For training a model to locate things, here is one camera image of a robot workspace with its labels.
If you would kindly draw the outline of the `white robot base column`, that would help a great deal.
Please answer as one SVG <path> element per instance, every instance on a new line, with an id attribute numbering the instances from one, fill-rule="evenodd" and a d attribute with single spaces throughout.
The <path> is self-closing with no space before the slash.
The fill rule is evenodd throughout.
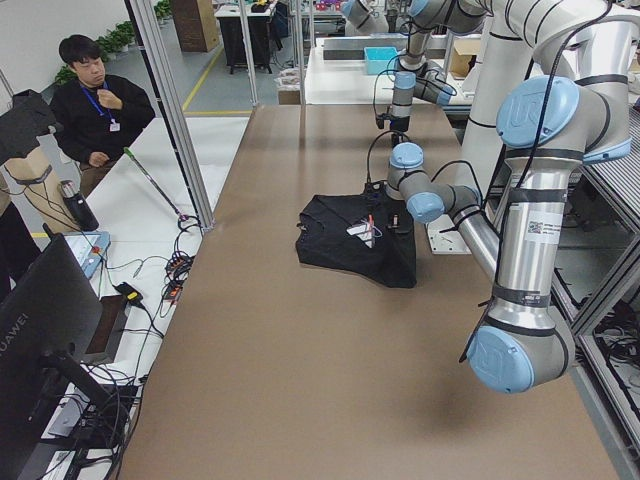
<path id="1" fill-rule="evenodd" d="M 631 150 L 627 70 L 639 13 L 613 1 L 415 1 L 422 28 L 489 30 L 462 152 L 518 151 L 515 190 L 550 158 L 552 179 Z"/>

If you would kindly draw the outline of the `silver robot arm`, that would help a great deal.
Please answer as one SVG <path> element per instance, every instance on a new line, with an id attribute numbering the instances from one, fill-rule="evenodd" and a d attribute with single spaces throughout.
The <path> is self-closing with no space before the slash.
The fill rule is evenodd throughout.
<path id="1" fill-rule="evenodd" d="M 390 154 L 387 195 L 403 201 L 417 222 L 449 216 L 493 278 L 462 357 L 495 391 L 521 393 L 552 381 L 574 359 L 569 330 L 548 311 L 569 178 L 581 164 L 629 153 L 627 93 L 623 74 L 541 75 L 506 96 L 496 130 L 511 176 L 497 225 L 484 217 L 476 189 L 429 177 L 420 146 L 404 142 Z"/>
<path id="2" fill-rule="evenodd" d="M 447 74 L 428 58 L 427 43 L 438 26 L 457 35 L 475 32 L 483 23 L 485 11 L 467 1 L 413 1 L 408 9 L 407 48 L 394 59 L 396 65 L 386 69 L 393 76 L 391 104 L 376 115 L 376 125 L 388 127 L 398 142 L 409 129 L 413 101 L 424 100 L 447 105 L 457 94 L 447 82 Z"/>

